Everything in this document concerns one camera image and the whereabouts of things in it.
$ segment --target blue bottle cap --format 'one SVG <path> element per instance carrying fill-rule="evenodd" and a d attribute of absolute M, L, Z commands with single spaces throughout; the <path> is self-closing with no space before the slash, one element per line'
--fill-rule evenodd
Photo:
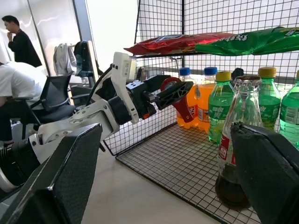
<path fill-rule="evenodd" d="M 217 68 L 216 67 L 207 67 L 204 69 L 204 73 L 206 76 L 216 75 Z"/>
<path fill-rule="evenodd" d="M 191 74 L 190 68 L 180 68 L 179 75 L 180 76 L 188 76 Z"/>

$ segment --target wire rack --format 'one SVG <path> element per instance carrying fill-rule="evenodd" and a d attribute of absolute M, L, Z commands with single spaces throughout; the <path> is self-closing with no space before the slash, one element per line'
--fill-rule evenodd
<path fill-rule="evenodd" d="M 139 0 L 135 43 L 161 35 L 239 34 L 276 26 L 298 27 L 298 15 L 299 0 Z M 276 67 L 275 82 L 282 95 L 295 83 L 299 69 L 298 51 L 262 56 L 171 56 L 138 57 L 137 69 L 144 67 L 147 77 L 178 77 L 178 67 L 189 67 L 193 75 L 202 75 L 210 66 L 229 71 L 239 67 L 248 75 L 257 75 L 260 67 Z M 216 145 L 197 129 L 171 126 L 175 122 L 173 107 L 157 110 L 157 114 L 135 125 L 123 125 L 106 139 L 107 146 L 117 160 L 215 219 L 259 223 L 252 209 L 239 213 L 221 205 L 214 191 Z"/>

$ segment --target cola bottle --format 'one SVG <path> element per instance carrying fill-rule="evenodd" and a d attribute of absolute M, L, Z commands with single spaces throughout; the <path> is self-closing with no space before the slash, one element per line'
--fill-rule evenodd
<path fill-rule="evenodd" d="M 258 106 L 258 91 L 262 80 L 258 76 L 241 76 L 235 80 L 235 94 L 224 122 L 218 151 L 219 176 L 215 191 L 219 200 L 228 208 L 240 211 L 250 203 L 239 184 L 236 174 L 235 156 L 230 136 L 233 122 L 263 126 Z"/>

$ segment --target person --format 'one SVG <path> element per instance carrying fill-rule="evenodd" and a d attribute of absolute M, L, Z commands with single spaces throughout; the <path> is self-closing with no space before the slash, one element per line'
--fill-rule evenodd
<path fill-rule="evenodd" d="M 7 34 L 9 40 L 8 47 L 14 52 L 14 60 L 30 64 L 33 67 L 41 66 L 42 63 L 36 50 L 27 34 L 20 29 L 20 23 L 17 18 L 12 15 L 6 15 L 2 20 L 9 31 Z"/>
<path fill-rule="evenodd" d="M 20 62 L 0 62 L 0 141 L 6 147 L 13 143 L 10 118 L 20 118 L 22 111 L 15 109 L 9 97 L 29 97 L 29 105 L 40 99 L 47 77 L 37 68 Z M 43 107 L 33 108 L 38 116 Z"/>

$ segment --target glass bottle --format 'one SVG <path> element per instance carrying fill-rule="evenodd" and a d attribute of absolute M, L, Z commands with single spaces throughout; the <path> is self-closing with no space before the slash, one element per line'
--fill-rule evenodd
<path fill-rule="evenodd" d="M 225 118 L 234 97 L 234 88 L 230 84 L 231 73 L 221 71 L 216 74 L 216 86 L 209 97 L 209 140 L 219 145 Z"/>
<path fill-rule="evenodd" d="M 280 93 L 274 83 L 276 68 L 263 67 L 258 70 L 258 76 L 262 78 L 261 90 L 258 93 L 259 107 L 263 126 L 274 130 L 280 107 Z"/>
<path fill-rule="evenodd" d="M 189 107 L 189 110 L 191 112 L 191 114 L 193 115 L 193 121 L 191 122 L 184 122 L 182 116 L 179 114 L 179 112 L 177 111 L 177 122 L 178 125 L 180 127 L 184 127 L 186 129 L 189 129 L 192 126 L 197 126 L 198 125 L 198 117 L 197 117 L 197 84 L 196 84 L 196 80 L 192 79 L 190 77 L 190 68 L 180 68 L 179 69 L 179 75 L 180 75 L 180 80 L 182 82 L 185 81 L 192 81 L 193 82 L 193 87 L 190 89 L 190 91 L 188 92 L 186 98 L 187 98 L 187 104 Z"/>
<path fill-rule="evenodd" d="M 243 210 L 250 207 L 236 174 L 235 157 L 230 136 L 233 122 L 263 126 L 258 107 L 258 91 L 261 78 L 242 76 L 235 80 L 235 95 L 225 119 L 218 153 L 219 176 L 215 191 L 220 201 L 230 209 Z"/>
<path fill-rule="evenodd" d="M 199 85 L 198 99 L 198 128 L 209 133 L 209 96 L 215 87 L 216 67 L 207 67 L 204 69 L 204 79 Z"/>
<path fill-rule="evenodd" d="M 281 102 L 279 133 L 299 150 L 299 70 L 296 80 Z"/>

